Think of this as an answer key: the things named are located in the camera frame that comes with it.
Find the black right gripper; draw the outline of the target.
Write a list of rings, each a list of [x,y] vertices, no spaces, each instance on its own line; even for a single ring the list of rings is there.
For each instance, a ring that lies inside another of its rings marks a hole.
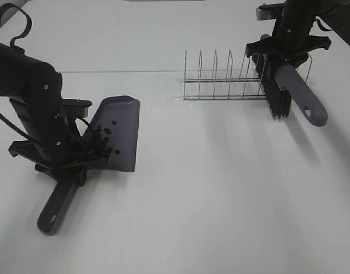
[[[246,56],[273,54],[275,44],[282,55],[270,55],[271,67],[278,67],[283,63],[299,67],[307,61],[307,53],[317,49],[328,50],[332,43],[329,37],[309,35],[314,19],[314,17],[279,17],[274,25],[272,38],[246,44]]]

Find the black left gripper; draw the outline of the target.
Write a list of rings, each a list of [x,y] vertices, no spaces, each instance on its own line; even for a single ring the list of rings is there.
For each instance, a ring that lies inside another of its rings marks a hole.
[[[64,114],[44,118],[37,114],[18,114],[26,140],[14,141],[8,151],[35,163],[35,170],[56,182],[71,178],[78,186],[87,180],[87,168],[108,168],[111,150],[89,155],[89,146],[77,126]]]

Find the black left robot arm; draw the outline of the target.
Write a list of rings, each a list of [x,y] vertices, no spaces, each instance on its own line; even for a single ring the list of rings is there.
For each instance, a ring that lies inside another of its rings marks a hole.
[[[83,186],[94,163],[109,153],[104,141],[82,136],[76,121],[86,123],[89,100],[62,98],[63,79],[47,62],[28,57],[23,50],[0,42],[0,97],[9,99],[24,129],[0,113],[0,120],[25,138],[9,147],[11,156],[35,163],[56,177],[69,176]]]

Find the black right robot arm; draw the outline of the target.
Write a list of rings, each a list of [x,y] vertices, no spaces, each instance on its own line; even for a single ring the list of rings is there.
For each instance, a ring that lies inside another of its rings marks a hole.
[[[328,37],[310,35],[317,17],[333,9],[350,5],[350,1],[284,1],[262,4],[256,8],[258,21],[275,20],[271,36],[246,44],[245,55],[263,55],[265,62],[275,66],[290,63],[297,68],[308,59],[308,53],[316,49],[328,50]]]

